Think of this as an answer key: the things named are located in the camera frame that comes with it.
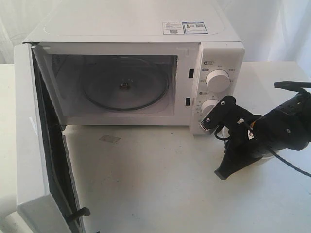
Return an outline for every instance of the black cable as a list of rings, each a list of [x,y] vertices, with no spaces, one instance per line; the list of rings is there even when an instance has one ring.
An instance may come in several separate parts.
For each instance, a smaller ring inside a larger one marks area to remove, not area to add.
[[[215,130],[215,132],[214,132],[214,135],[215,135],[215,137],[216,137],[218,140],[227,141],[227,140],[230,139],[230,137],[222,138],[222,137],[219,137],[219,136],[217,135],[217,134],[220,132],[220,130],[222,130],[223,127],[224,127],[223,125],[218,126],[218,128],[217,128],[217,129]]]
[[[306,171],[301,170],[300,168],[298,168],[298,167],[296,167],[295,165],[291,164],[291,163],[288,162],[287,160],[283,159],[281,156],[279,156],[277,153],[275,153],[268,145],[266,145],[265,143],[263,143],[263,142],[261,141],[261,139],[260,139],[258,136],[256,136],[256,135],[254,134],[252,128],[251,128],[248,124],[246,124],[245,122],[243,122],[243,123],[241,123],[241,124],[243,124],[243,125],[253,134],[253,136],[256,137],[256,138],[258,139],[258,141],[264,145],[264,147],[265,147],[272,155],[274,155],[276,158],[278,158],[279,160],[281,160],[281,161],[282,161],[283,163],[285,163],[286,165],[288,165],[288,166],[290,166],[291,168],[295,169],[296,171],[300,172],[301,174],[304,174],[305,176],[311,177],[311,174],[310,174],[310,173],[307,173]]]

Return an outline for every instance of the white backdrop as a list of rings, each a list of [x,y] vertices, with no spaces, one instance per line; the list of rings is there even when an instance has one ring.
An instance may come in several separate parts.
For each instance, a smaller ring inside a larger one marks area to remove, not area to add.
[[[0,0],[0,64],[61,0]],[[311,0],[217,0],[244,42],[245,61],[297,61],[311,76]]]

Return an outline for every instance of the microwave top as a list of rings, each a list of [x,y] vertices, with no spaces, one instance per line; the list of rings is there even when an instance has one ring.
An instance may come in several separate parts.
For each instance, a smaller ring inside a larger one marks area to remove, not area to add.
[[[64,0],[29,42],[241,41],[214,0]]]

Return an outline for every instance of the label sticker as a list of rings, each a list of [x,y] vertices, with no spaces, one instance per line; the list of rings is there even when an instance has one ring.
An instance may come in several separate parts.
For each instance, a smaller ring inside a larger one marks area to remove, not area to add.
[[[185,34],[207,34],[204,22],[183,22]]]
[[[163,22],[164,35],[184,35],[184,27],[182,22]]]

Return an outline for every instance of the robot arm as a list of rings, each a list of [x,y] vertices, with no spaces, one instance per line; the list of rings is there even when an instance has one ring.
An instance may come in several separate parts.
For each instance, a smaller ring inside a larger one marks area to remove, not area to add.
[[[311,94],[303,89],[311,83],[277,82],[275,87],[298,94],[264,116],[253,115],[236,105],[233,96],[226,96],[201,122],[204,130],[218,127],[218,139],[224,126],[229,129],[230,137],[221,139],[226,140],[225,155],[215,171],[222,180],[269,153],[278,156],[274,151],[302,150],[311,141]]]

